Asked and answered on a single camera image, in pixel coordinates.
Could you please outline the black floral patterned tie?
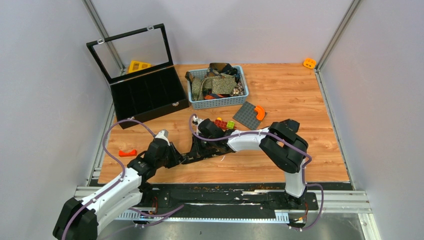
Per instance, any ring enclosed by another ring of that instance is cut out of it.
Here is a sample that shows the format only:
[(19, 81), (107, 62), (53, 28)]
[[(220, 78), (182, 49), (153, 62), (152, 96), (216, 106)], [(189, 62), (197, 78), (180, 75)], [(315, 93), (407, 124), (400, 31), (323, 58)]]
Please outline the black floral patterned tie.
[(275, 164), (299, 164), (308, 143), (297, 135), (300, 123), (293, 119), (273, 122), (259, 130), (223, 130), (210, 119), (201, 120), (194, 130), (190, 125), (191, 148), (182, 155), (183, 164), (191, 164), (244, 150), (262, 150)]

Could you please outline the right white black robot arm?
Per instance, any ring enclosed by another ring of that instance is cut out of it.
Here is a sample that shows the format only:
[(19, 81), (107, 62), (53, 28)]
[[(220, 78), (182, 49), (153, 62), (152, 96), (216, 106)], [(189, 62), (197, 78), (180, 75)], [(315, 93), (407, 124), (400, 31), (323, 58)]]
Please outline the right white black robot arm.
[(298, 209), (306, 201), (305, 168), (312, 161), (307, 153), (308, 143), (292, 128), (292, 119), (273, 122), (259, 130), (222, 130), (210, 119), (192, 114), (188, 126), (192, 135), (207, 146), (222, 152), (263, 151), (284, 172), (285, 201)]

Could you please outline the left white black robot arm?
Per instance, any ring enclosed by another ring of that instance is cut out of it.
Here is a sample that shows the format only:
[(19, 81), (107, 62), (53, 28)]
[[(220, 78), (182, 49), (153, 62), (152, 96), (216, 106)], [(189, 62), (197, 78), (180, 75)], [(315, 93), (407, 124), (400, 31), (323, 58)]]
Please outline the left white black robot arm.
[(159, 168), (172, 168), (184, 160), (172, 142), (154, 138), (148, 149), (131, 160), (111, 182), (77, 200), (67, 200), (53, 228), (58, 240), (96, 240), (102, 230), (127, 209), (153, 201), (147, 182)]

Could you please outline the red green lego car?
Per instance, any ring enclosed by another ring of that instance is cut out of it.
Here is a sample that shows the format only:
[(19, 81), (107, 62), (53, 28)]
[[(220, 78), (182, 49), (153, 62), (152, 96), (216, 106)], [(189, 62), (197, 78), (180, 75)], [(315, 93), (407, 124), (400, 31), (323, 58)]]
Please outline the red green lego car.
[(214, 124), (224, 131), (226, 131), (226, 130), (236, 130), (237, 129), (234, 121), (223, 121), (221, 117), (217, 117), (214, 120)]

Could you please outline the red small plastic piece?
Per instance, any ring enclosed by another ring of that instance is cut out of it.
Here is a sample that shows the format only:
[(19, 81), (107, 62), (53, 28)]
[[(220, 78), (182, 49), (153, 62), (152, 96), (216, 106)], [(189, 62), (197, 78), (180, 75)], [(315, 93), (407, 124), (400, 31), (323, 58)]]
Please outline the red small plastic piece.
[(122, 151), (122, 150), (120, 150), (118, 152), (118, 156), (121, 157), (121, 158), (124, 158), (124, 157), (135, 157), (137, 155), (138, 155), (138, 152), (137, 152), (136, 149), (132, 149), (130, 151)]

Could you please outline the blue plastic basket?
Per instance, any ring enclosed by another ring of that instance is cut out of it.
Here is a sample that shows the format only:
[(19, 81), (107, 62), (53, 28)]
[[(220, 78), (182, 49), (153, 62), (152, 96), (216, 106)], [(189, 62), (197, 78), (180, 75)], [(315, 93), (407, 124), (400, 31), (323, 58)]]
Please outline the blue plastic basket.
[(247, 97), (250, 94), (247, 81), (245, 78), (245, 73), (241, 65), (234, 65), (233, 67), (235, 67), (238, 73), (240, 74), (240, 81), (244, 90), (244, 95), (194, 101), (193, 94), (192, 94), (192, 84), (190, 83), (189, 80), (187, 80), (186, 82), (187, 82), (188, 100), (189, 100), (189, 103), (192, 105), (193, 109), (200, 110), (200, 109), (218, 108), (218, 107), (244, 104), (244, 102), (246, 101)]

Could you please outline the grey lego baseplate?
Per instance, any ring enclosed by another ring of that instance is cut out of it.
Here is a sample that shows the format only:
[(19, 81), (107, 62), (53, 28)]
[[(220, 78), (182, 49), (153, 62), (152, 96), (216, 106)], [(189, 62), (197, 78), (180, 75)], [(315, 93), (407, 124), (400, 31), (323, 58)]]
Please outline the grey lego baseplate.
[(244, 104), (239, 108), (239, 110), (232, 117), (233, 120), (239, 122), (243, 126), (247, 127), (249, 130), (256, 130), (257, 127), (261, 124), (263, 119), (258, 119), (258, 112), (255, 110), (257, 106), (251, 104), (248, 101), (245, 101)]

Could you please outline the olive patterned tie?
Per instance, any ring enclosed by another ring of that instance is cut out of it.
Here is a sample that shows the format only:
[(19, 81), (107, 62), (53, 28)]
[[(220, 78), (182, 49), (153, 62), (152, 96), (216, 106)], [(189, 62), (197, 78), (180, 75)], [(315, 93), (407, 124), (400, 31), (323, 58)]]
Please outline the olive patterned tie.
[(230, 95), (238, 84), (236, 78), (223, 74), (204, 78), (193, 77), (191, 80), (191, 98), (193, 101), (202, 101), (206, 92), (216, 95)]

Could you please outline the orange curved plastic piece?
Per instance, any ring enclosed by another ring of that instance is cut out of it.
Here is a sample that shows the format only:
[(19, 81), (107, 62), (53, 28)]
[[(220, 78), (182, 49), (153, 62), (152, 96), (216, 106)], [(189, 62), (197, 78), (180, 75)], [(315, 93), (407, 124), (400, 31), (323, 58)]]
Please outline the orange curved plastic piece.
[(262, 106), (256, 105), (253, 110), (256, 113), (256, 119), (258, 121), (262, 121), (265, 118), (266, 112)]

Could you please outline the dark blue tie in basket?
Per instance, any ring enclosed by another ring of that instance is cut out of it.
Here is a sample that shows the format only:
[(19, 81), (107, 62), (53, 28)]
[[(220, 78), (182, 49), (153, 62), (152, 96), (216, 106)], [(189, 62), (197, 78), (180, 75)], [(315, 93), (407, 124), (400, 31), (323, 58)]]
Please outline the dark blue tie in basket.
[(225, 62), (212, 62), (206, 70), (206, 77), (215, 77), (221, 74), (226, 74), (235, 77), (235, 81), (240, 81), (240, 73), (237, 68)]

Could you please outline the yellow triangular plastic toy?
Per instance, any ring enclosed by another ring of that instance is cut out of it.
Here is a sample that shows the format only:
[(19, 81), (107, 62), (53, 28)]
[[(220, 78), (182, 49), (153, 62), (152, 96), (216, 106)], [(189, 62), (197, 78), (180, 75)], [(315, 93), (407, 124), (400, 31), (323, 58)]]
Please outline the yellow triangular plastic toy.
[(127, 73), (130, 74), (130, 73), (138, 72), (141, 70), (145, 70), (150, 68), (151, 66), (152, 64), (148, 62), (132, 60), (127, 68)]

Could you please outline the black glass-lid display box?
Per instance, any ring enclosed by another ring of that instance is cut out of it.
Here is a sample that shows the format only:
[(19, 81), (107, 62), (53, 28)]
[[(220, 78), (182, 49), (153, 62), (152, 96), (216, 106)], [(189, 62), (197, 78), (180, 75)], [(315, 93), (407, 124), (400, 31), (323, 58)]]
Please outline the black glass-lid display box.
[[(189, 107), (164, 24), (94, 40), (86, 46), (108, 82), (122, 129)], [(131, 61), (152, 66), (128, 73)]]

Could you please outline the orange plastic block toy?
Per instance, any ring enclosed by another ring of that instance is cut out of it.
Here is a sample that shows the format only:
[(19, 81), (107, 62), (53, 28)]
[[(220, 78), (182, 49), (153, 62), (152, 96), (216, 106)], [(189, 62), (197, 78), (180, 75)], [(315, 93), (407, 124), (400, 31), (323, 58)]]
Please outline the orange plastic block toy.
[(308, 69), (314, 69), (316, 67), (316, 64), (317, 64), (316, 60), (312, 58), (306, 58), (303, 61), (303, 66)]

